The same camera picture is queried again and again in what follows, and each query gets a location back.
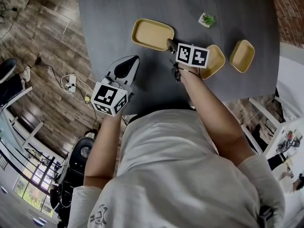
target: yellow tray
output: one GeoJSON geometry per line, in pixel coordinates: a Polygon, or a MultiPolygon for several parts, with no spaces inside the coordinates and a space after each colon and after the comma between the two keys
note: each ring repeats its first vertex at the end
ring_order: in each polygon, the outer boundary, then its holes
{"type": "Polygon", "coordinates": [[[245,73],[255,56],[255,48],[247,40],[240,40],[230,56],[230,64],[240,73],[245,73]]]}
{"type": "Polygon", "coordinates": [[[150,19],[137,20],[132,32],[134,43],[158,51],[168,50],[167,39],[173,37],[174,30],[170,26],[150,19]]]}
{"type": "Polygon", "coordinates": [[[217,45],[207,47],[210,50],[209,59],[206,68],[199,69],[199,75],[202,79],[210,78],[218,72],[226,62],[225,56],[217,45]]]}

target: small potted plant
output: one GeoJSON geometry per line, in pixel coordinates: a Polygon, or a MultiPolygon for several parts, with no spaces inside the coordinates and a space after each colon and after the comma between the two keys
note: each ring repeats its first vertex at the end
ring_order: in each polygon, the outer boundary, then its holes
{"type": "Polygon", "coordinates": [[[294,137],[293,131],[289,131],[288,134],[286,134],[286,137],[287,137],[288,141],[291,141],[292,138],[294,137]]]}
{"type": "Polygon", "coordinates": [[[215,16],[203,13],[199,18],[199,23],[207,28],[215,24],[215,16]]]}

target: laminate floor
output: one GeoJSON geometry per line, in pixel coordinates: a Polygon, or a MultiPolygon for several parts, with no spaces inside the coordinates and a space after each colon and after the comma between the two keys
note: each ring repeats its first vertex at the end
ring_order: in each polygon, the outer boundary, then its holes
{"type": "MultiPolygon", "coordinates": [[[[94,88],[95,79],[82,32],[78,0],[30,0],[26,8],[19,11],[11,30],[0,40],[0,60],[16,58],[18,66],[15,72],[20,72],[26,66],[33,66],[38,54],[43,64],[53,67],[57,80],[67,74],[77,74],[94,88]]],[[[77,85],[83,94],[90,92],[79,80],[77,85]]],[[[33,86],[33,90],[15,102],[10,110],[28,130],[33,130],[43,121],[44,126],[36,137],[56,153],[65,155],[87,130],[93,128],[94,111],[60,88],[48,66],[33,67],[27,86],[33,86]]],[[[79,89],[75,96],[83,100],[79,89]]],[[[271,97],[258,100],[265,103],[271,97]]],[[[227,103],[227,106],[243,123],[257,112],[248,100],[227,103]]],[[[281,111],[276,104],[268,107],[272,112],[281,111]]],[[[97,113],[95,128],[103,117],[97,113]]],[[[252,130],[262,121],[258,115],[250,122],[249,128],[252,130]]]]}

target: hand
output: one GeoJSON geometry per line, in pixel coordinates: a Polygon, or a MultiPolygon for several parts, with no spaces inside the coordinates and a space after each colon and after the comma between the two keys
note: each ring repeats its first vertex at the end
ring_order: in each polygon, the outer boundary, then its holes
{"type": "Polygon", "coordinates": [[[116,116],[107,115],[105,118],[108,118],[110,122],[120,122],[123,116],[124,110],[121,110],[116,116]]]}
{"type": "Polygon", "coordinates": [[[193,72],[193,73],[195,73],[195,74],[197,74],[197,75],[200,74],[200,73],[199,73],[199,69],[198,69],[197,67],[187,66],[187,65],[182,64],[182,63],[178,63],[178,67],[179,67],[179,68],[182,68],[182,69],[186,69],[186,70],[188,70],[188,71],[190,71],[190,72],[193,72]]]}

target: gray table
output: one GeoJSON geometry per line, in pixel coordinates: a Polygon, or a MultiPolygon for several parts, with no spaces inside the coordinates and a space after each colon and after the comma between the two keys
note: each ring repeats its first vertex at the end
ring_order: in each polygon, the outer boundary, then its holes
{"type": "Polygon", "coordinates": [[[134,44],[131,33],[136,20],[153,19],[174,28],[175,38],[188,44],[218,45],[226,64],[206,80],[221,101],[267,95],[275,92],[279,67],[279,32],[273,0],[79,0],[82,27],[96,80],[109,65],[125,56],[138,55],[135,93],[126,114],[148,107],[189,100],[182,84],[171,75],[169,51],[160,52],[134,44]],[[198,23],[203,12],[217,23],[205,28],[198,23]],[[245,74],[229,64],[238,40],[247,39],[256,56],[245,74]]]}

